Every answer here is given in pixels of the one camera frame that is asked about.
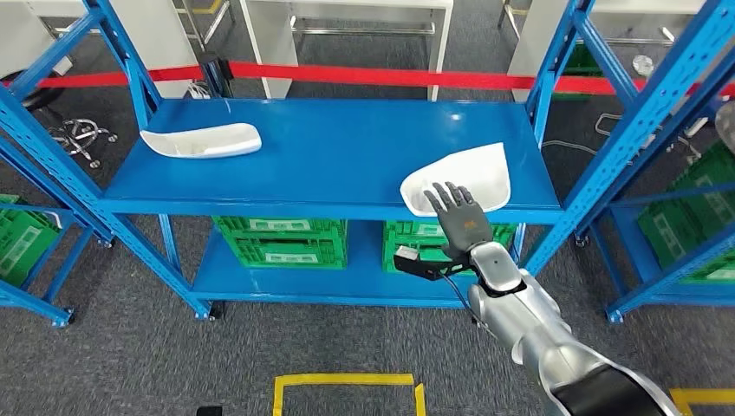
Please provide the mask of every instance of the black cable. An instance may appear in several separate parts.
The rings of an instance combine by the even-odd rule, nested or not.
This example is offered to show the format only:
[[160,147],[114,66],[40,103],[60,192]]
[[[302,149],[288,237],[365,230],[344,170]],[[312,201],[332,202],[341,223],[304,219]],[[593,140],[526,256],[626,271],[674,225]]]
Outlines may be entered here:
[[453,282],[452,279],[449,278],[449,276],[445,275],[441,271],[439,272],[439,275],[444,277],[444,280],[446,280],[446,282],[449,283],[450,286],[452,286],[454,293],[457,294],[459,301],[462,302],[462,306],[464,306],[465,310],[470,313],[470,316],[472,317],[473,320],[475,320],[475,322],[478,323],[478,326],[492,334],[492,331],[490,331],[490,328],[487,326],[487,324],[482,319],[480,319],[478,314],[476,314],[475,311],[472,310],[470,305],[467,304],[467,301],[465,300],[465,297],[462,296],[462,292],[459,291],[457,284]]

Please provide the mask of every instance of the red rope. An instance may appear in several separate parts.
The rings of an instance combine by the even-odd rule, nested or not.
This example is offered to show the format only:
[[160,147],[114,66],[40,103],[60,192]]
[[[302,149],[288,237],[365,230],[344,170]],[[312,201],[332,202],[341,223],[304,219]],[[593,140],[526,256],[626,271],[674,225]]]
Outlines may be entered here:
[[[530,89],[535,80],[532,76],[505,74],[485,74],[477,72],[432,73],[410,69],[347,68],[322,65],[269,65],[253,62],[230,62],[235,78],[286,78],[294,81],[329,82],[363,85],[387,85],[402,87],[427,87],[437,85],[442,88],[468,89]],[[149,71],[154,81],[201,80],[199,66],[152,69]],[[645,80],[635,80],[638,89],[643,88]],[[85,88],[127,85],[127,78],[121,72],[89,75],[67,75],[47,78],[39,84],[47,88]],[[695,84],[689,94],[698,86]],[[555,91],[560,93],[579,93],[610,95],[615,94],[607,78],[587,76],[562,76]],[[723,95],[735,95],[735,84],[722,91]]]

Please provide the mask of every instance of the white curved tray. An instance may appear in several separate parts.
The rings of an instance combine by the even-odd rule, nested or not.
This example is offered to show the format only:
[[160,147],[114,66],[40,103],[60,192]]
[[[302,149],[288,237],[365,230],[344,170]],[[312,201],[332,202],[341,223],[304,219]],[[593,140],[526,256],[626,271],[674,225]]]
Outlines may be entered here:
[[255,152],[262,145],[257,129],[245,123],[176,133],[153,133],[142,130],[140,137],[156,153],[170,158],[224,158]]
[[453,182],[465,186],[484,212],[495,211],[511,199],[511,177],[503,143],[452,153],[411,173],[400,184],[400,195],[413,215],[436,217],[424,191],[433,183]]

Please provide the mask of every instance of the yellow floor tape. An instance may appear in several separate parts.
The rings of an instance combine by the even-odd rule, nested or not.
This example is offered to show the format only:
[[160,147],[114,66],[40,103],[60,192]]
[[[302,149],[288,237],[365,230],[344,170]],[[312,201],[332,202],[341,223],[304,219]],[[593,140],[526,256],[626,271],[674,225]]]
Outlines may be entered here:
[[[283,415],[283,390],[286,386],[353,384],[363,386],[413,386],[413,374],[287,374],[279,375],[273,386],[273,416]],[[416,416],[426,416],[424,385],[413,390],[416,399]]]
[[693,416],[691,405],[735,405],[735,388],[672,388],[673,403],[684,416]]
[[[223,0],[213,0],[211,2],[211,5],[209,8],[204,9],[201,7],[194,7],[192,8],[192,14],[194,15],[213,15],[217,13],[217,10],[219,10],[219,6],[222,4]],[[176,9],[177,13],[186,13],[186,9]]]

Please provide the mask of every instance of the silver robotic arm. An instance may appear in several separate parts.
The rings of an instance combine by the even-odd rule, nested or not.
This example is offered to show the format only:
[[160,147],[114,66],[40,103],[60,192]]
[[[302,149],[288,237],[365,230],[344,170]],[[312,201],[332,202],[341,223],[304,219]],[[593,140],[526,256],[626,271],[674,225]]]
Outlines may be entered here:
[[502,244],[492,242],[490,225],[472,195],[446,185],[449,193],[434,184],[441,203],[431,192],[426,196],[438,213],[449,241],[446,254],[453,261],[422,262],[417,251],[401,247],[394,256],[397,269],[430,280],[474,270],[478,283],[468,293],[472,315],[536,381],[545,414],[680,415],[652,381],[579,342],[546,290],[516,266]]

